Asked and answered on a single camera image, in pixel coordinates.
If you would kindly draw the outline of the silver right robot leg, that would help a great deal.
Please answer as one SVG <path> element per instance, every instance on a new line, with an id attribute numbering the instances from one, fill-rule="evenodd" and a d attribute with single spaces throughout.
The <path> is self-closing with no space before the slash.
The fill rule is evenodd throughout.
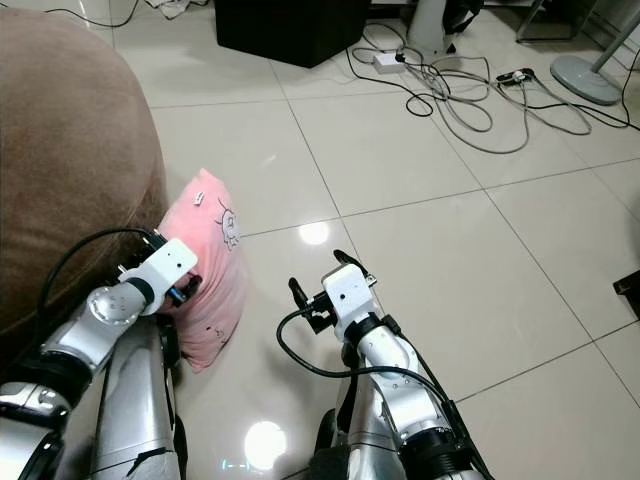
<path id="1" fill-rule="evenodd" d="M 346 385 L 346 393 L 339 398 L 337 407 L 326 411 L 320 421 L 314 454 L 308 461 L 303 480 L 349 480 L 352 447 L 347 442 L 347 434 L 355 412 L 358 381 L 351 379 Z"/>

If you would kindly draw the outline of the brown round fabric sofa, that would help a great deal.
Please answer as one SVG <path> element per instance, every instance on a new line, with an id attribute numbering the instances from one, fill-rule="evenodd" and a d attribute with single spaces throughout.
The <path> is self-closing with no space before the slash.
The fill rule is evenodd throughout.
<path id="1" fill-rule="evenodd" d="M 109 282 L 166 210 L 163 152 L 127 61 L 61 15 L 0 14 L 0 367 Z"/>

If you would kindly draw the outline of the silver left robot leg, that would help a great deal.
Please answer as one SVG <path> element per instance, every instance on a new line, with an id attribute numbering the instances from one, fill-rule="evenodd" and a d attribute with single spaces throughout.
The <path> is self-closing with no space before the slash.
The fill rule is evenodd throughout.
<path id="1" fill-rule="evenodd" d="M 142 317 L 106 367 L 91 480 L 182 480 L 163 329 Z"/>

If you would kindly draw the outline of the metal frame chair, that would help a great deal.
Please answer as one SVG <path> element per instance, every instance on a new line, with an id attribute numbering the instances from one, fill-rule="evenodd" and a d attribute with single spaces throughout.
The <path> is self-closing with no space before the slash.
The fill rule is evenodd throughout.
<path id="1" fill-rule="evenodd" d="M 522 6 L 515 38 L 520 44 L 567 42 L 581 32 L 588 9 L 585 0 L 529 0 Z"/>

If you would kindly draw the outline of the grey standing fan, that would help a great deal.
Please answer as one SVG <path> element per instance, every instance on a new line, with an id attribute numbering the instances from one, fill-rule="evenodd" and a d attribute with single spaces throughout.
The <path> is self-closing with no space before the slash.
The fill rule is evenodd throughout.
<path id="1" fill-rule="evenodd" d="M 625 87 L 618 87 L 617 84 L 605 78 L 602 68 L 613 58 L 618 47 L 625 44 L 626 38 L 639 26 L 640 9 L 637 9 L 631 18 L 627 19 L 626 26 L 622 27 L 620 33 L 614 37 L 612 44 L 594 63 L 589 64 L 588 61 L 576 56 L 561 55 L 550 64 L 550 73 L 563 87 L 582 99 L 602 106 L 618 104 L 622 101 Z"/>

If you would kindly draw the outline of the black plug adapter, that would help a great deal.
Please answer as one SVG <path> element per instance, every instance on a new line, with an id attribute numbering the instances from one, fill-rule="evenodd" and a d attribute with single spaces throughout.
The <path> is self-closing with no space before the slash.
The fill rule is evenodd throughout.
<path id="1" fill-rule="evenodd" d="M 499 74 L 495 78 L 495 82 L 502 84 L 502 86 L 516 86 L 516 84 L 522 84 L 536 79 L 535 72 L 531 68 L 521 68 L 512 70 L 512 72 Z"/>

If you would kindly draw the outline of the white crumpled cloth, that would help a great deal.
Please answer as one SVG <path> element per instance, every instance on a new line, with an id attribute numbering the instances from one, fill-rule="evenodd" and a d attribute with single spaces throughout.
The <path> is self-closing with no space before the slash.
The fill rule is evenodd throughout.
<path id="1" fill-rule="evenodd" d="M 145 0 L 145 3 L 166 20 L 212 18 L 215 12 L 212 0 Z"/>

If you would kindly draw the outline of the pink printed pillow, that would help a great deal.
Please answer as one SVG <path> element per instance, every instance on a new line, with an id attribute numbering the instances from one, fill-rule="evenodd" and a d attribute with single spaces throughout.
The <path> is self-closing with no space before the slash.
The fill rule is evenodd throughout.
<path id="1" fill-rule="evenodd" d="M 191 370 L 202 372 L 236 332 L 250 287 L 229 189 L 200 170 L 165 212 L 159 232 L 182 239 L 198 256 L 192 274 L 200 275 L 202 282 L 195 296 L 180 307 L 165 305 L 160 312 L 173 317 L 180 353 Z"/>

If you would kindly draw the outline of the black storage box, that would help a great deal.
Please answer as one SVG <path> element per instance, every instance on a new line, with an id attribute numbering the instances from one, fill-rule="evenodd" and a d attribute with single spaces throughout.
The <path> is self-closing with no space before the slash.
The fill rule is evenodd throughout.
<path id="1" fill-rule="evenodd" d="M 294 67 L 356 45 L 371 0 L 212 0 L 218 44 Z"/>

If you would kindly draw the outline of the white power strip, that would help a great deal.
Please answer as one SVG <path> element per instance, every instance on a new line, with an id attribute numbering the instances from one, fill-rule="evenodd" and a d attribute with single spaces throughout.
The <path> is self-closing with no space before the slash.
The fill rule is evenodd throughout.
<path id="1" fill-rule="evenodd" d="M 372 58 L 372 67 L 379 74 L 398 74 L 406 70 L 403 56 L 398 52 L 379 52 Z"/>

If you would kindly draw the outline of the silver robot leg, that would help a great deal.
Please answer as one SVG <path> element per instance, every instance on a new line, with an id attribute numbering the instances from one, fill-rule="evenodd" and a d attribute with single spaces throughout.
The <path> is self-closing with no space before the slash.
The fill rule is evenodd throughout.
<path id="1" fill-rule="evenodd" d="M 163 329 L 142 317 L 106 367 L 91 480 L 182 480 Z"/>
<path id="2" fill-rule="evenodd" d="M 314 454 L 308 461 L 303 480 L 349 480 L 352 447 L 347 442 L 347 434 L 355 412 L 358 381 L 351 379 L 346 385 L 346 393 L 339 398 L 337 407 L 326 411 L 320 421 Z"/>

